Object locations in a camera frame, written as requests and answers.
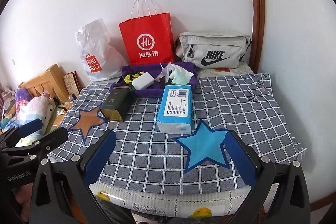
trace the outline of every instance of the wooden bed frame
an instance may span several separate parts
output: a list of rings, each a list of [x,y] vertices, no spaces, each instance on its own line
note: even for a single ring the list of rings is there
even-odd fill
[[[61,103],[69,96],[63,74],[57,64],[52,65],[44,73],[33,79],[22,82],[18,88],[28,90],[32,97],[39,97],[43,90],[46,90],[52,98],[58,98]]]

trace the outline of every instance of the nike swoosh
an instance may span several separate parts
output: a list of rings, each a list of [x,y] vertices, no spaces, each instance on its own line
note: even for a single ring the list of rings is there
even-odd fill
[[[214,64],[214,63],[223,61],[223,60],[228,59],[228,58],[230,58],[230,57],[222,58],[222,59],[219,59],[219,60],[214,60],[214,61],[207,62],[207,61],[205,61],[205,57],[203,57],[203,59],[201,60],[201,65],[202,65],[202,66],[210,66],[210,65],[212,65],[212,64]]]

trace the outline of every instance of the white sponge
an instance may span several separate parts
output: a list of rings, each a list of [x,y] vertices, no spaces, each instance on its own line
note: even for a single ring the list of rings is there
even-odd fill
[[[148,88],[151,84],[153,84],[155,79],[153,76],[151,76],[148,72],[144,73],[143,75],[139,76],[138,78],[135,78],[132,81],[132,86],[136,90],[144,90]]]

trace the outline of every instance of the nike logo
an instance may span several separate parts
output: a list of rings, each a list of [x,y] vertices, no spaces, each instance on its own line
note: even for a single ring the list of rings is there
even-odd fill
[[[209,66],[212,64],[215,64],[217,62],[223,61],[225,59],[228,59],[229,57],[226,58],[222,58],[222,56],[224,55],[225,52],[221,52],[221,51],[208,51],[207,55],[203,57],[203,59],[201,60],[201,65],[202,66]]]

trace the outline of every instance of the grid pattern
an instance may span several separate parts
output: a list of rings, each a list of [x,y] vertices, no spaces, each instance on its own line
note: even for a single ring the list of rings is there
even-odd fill
[[[273,162],[300,161],[306,148],[289,133],[283,113],[272,96],[269,74],[245,74],[200,78],[193,92],[192,129],[203,119],[210,128],[236,131],[259,155]],[[61,124],[70,128],[78,120],[78,108],[90,110],[109,94],[107,86],[81,92]],[[187,151],[155,125],[161,99],[135,99],[125,122],[109,122],[92,128],[83,143],[70,132],[66,143],[52,152],[57,161],[82,154],[106,129],[117,135],[117,144],[99,181],[129,190],[161,194],[214,193],[237,189],[244,183],[228,153],[230,169],[209,161],[183,174]]]

